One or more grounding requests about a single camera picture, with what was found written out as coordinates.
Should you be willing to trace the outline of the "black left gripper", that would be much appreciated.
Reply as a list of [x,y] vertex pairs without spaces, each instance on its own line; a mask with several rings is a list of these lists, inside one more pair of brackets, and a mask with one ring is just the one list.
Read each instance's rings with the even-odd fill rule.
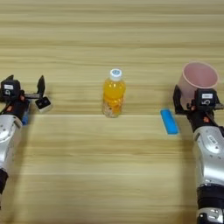
[[[8,76],[5,80],[11,81],[14,79],[14,75]],[[22,119],[25,111],[29,108],[30,100],[37,100],[44,96],[46,89],[45,78],[41,76],[38,80],[38,93],[37,94],[26,94],[21,91],[19,96],[15,99],[7,99],[5,96],[0,94],[0,103],[4,103],[4,108],[0,111],[0,115],[12,115],[18,119]]]

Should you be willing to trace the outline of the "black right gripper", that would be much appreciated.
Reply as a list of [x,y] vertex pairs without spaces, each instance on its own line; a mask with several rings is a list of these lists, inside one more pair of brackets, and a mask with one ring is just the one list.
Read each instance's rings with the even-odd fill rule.
[[181,91],[178,85],[176,85],[174,88],[172,99],[175,108],[175,113],[187,117],[189,123],[192,126],[193,132],[195,132],[198,128],[206,126],[212,126],[217,128],[220,127],[220,125],[218,125],[217,122],[214,120],[214,111],[224,109],[223,104],[218,103],[213,107],[204,105],[200,108],[196,104],[196,101],[192,100],[191,103],[186,104],[186,109],[184,109],[180,102]]

